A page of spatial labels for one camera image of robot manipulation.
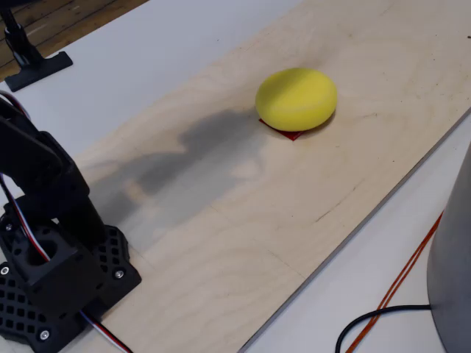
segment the screw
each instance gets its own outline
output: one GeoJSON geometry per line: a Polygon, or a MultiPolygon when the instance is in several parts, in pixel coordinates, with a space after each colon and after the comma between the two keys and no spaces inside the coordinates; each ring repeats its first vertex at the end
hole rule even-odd
{"type": "Polygon", "coordinates": [[[49,338],[49,331],[45,329],[42,333],[39,334],[41,340],[47,340],[49,338]]]}
{"type": "Polygon", "coordinates": [[[115,272],[115,278],[121,279],[123,277],[124,277],[124,271],[119,270],[119,271],[115,272]]]}

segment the wooden floor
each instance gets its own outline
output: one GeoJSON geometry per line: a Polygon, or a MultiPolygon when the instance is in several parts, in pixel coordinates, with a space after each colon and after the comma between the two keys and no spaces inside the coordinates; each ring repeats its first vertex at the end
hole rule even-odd
{"type": "MultiPolygon", "coordinates": [[[[28,38],[43,56],[93,32],[147,0],[42,0],[13,10],[28,38]]],[[[16,74],[18,65],[4,39],[0,21],[0,80],[16,74]]]]}

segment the black cable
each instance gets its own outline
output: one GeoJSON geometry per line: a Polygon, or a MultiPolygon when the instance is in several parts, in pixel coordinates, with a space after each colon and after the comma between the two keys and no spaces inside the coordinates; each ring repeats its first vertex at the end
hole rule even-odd
{"type": "Polygon", "coordinates": [[[383,309],[375,310],[370,313],[366,313],[359,318],[356,318],[352,322],[350,322],[347,327],[341,332],[339,338],[337,339],[336,343],[336,352],[340,353],[341,343],[344,340],[347,333],[356,325],[360,324],[362,321],[367,320],[368,318],[372,318],[373,316],[379,316],[381,314],[392,313],[394,311],[406,311],[406,310],[430,310],[431,306],[427,305],[397,305],[396,307],[385,307],[383,309]]]}

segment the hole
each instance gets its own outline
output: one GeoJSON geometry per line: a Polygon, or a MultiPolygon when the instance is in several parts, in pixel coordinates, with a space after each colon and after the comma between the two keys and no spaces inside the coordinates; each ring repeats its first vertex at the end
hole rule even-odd
{"type": "MultiPolygon", "coordinates": [[[[54,257],[57,251],[57,244],[54,241],[44,240],[40,241],[39,244],[42,246],[42,248],[49,255],[50,258],[54,257]]],[[[28,250],[26,252],[26,261],[32,266],[40,266],[46,263],[46,261],[34,248],[34,246],[28,247],[28,250]]]]}

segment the black stand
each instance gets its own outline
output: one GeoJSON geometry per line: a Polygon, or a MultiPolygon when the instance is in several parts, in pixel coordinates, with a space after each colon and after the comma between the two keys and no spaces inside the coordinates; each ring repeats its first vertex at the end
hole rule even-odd
{"type": "Polygon", "coordinates": [[[71,58],[64,51],[55,57],[44,59],[29,42],[24,28],[16,22],[11,10],[0,10],[0,16],[5,22],[5,40],[20,66],[18,74],[5,79],[12,92],[72,65],[71,58]]]}

